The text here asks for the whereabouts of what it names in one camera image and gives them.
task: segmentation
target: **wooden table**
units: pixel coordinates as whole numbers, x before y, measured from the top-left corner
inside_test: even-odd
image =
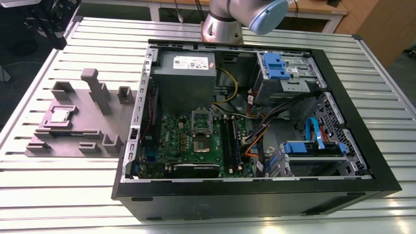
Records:
[[[176,8],[175,0],[83,0],[85,3],[147,6],[152,21],[160,21],[159,9]],[[196,10],[195,0],[176,0],[180,9]],[[200,0],[204,11],[208,11],[209,0]],[[337,7],[327,5],[325,0],[299,0],[299,18],[327,20],[323,33],[333,33],[337,25],[349,11],[340,2]],[[296,5],[289,6],[287,17],[295,17]]]

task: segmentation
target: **green motherboard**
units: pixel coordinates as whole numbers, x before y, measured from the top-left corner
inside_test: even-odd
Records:
[[[241,142],[241,138],[247,136],[245,120],[240,117],[221,116],[212,117],[209,122],[207,117],[204,119],[203,116],[195,115],[193,118],[192,121],[192,116],[163,116],[155,161],[147,163],[145,173],[141,175],[145,178],[165,178],[169,165],[213,164],[220,166],[219,178],[253,177],[251,159],[244,159],[244,152],[240,153],[240,149],[232,148],[236,147],[233,145],[236,141]],[[228,139],[232,127],[236,141]],[[211,134],[205,132],[196,134],[195,129],[209,129]]]

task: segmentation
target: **slotted metal table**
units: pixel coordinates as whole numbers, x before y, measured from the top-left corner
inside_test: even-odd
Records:
[[[53,98],[55,82],[100,71],[108,89],[137,90],[148,39],[200,40],[200,26],[84,18],[67,31],[0,134],[0,230],[67,233],[413,233],[416,111],[365,44],[349,35],[244,30],[245,44],[323,49],[400,181],[403,191],[321,216],[139,222],[111,200],[117,159],[39,158],[25,146]]]

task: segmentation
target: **motherboard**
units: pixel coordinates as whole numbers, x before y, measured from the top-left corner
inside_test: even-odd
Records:
[[[212,117],[204,111],[164,115],[159,147],[145,149],[143,178],[253,177],[251,160],[240,152],[244,136],[240,117]]]

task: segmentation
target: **ram slot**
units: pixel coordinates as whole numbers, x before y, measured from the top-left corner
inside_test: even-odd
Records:
[[[224,162],[224,171],[229,172],[232,168],[232,160],[229,155],[229,143],[228,143],[228,131],[227,131],[227,117],[223,117],[220,123],[221,130],[221,145],[223,145],[223,162]]]
[[[235,125],[235,118],[228,119],[228,139],[231,143],[232,152],[232,165],[233,171],[237,171],[241,167],[241,157],[240,157],[240,145],[239,145],[239,135]]]

